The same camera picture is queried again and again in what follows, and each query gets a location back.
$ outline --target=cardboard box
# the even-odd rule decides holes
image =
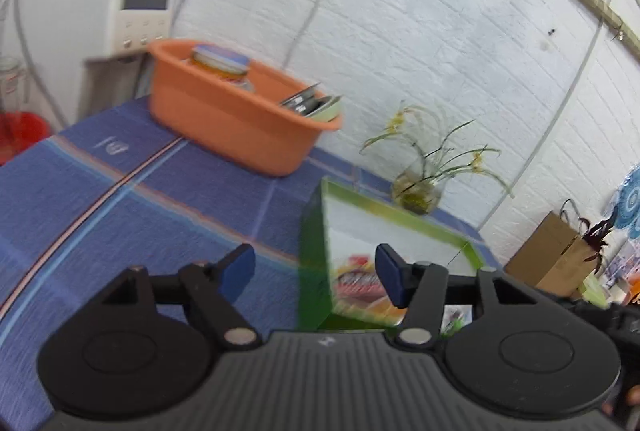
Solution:
[[[596,251],[555,213],[549,213],[504,270],[527,285],[568,297],[595,269]]]
[[[402,321],[375,274],[388,243],[409,263],[429,261],[475,275],[484,265],[460,233],[323,179],[302,216],[299,328],[359,330]]]

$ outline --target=glass vase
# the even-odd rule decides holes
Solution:
[[[424,178],[433,174],[436,174],[435,166],[418,159],[396,177],[391,185],[391,198],[417,215],[431,213],[440,204],[449,180],[449,176]]]

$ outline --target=flower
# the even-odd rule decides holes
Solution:
[[[481,171],[482,151],[474,151],[474,158],[469,165],[474,173],[479,173]]]
[[[391,120],[386,125],[385,131],[387,133],[395,133],[404,123],[404,110],[398,110],[396,114],[391,118]]]

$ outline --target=wall decoration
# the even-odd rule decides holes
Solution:
[[[616,193],[616,227],[626,229],[629,239],[640,237],[640,164],[626,176]]]

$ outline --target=round pad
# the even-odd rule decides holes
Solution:
[[[199,332],[157,313],[110,308],[70,319],[40,351],[40,381],[57,409],[129,419],[167,409],[199,387],[210,364]]]
[[[491,306],[447,341],[445,359],[472,399],[519,418],[598,407],[620,372],[613,342],[550,301]]]
[[[505,363],[529,373],[553,373],[568,366],[574,358],[574,347],[551,332],[520,332],[500,343]]]

